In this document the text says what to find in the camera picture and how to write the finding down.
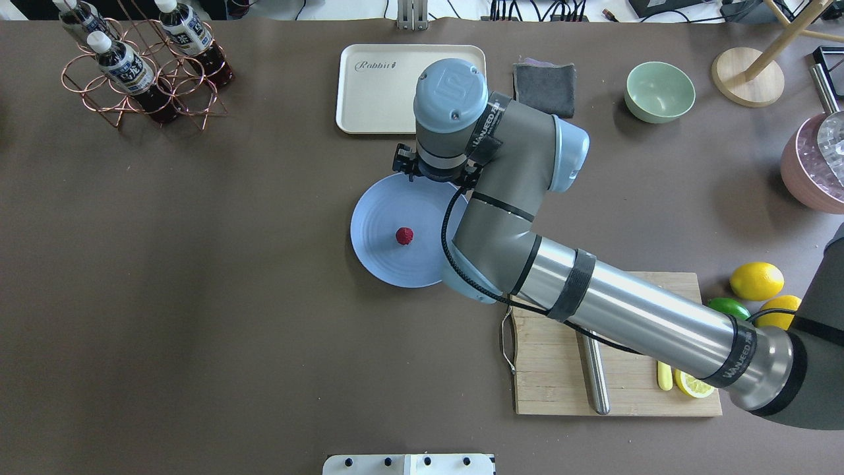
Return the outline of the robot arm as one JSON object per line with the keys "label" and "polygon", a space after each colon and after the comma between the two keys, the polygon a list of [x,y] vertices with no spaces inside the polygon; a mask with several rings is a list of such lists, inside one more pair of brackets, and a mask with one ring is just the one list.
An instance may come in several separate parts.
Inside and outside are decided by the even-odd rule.
{"label": "robot arm", "polygon": [[533,312],[726,390],[757,417],[842,429],[841,230],[790,327],[756,328],[533,232],[546,192],[569,189],[585,162],[583,129],[488,91],[483,73],[460,58],[425,67],[413,113],[416,148],[399,144],[393,170],[471,193],[455,236],[441,226],[453,289],[530,301]]}

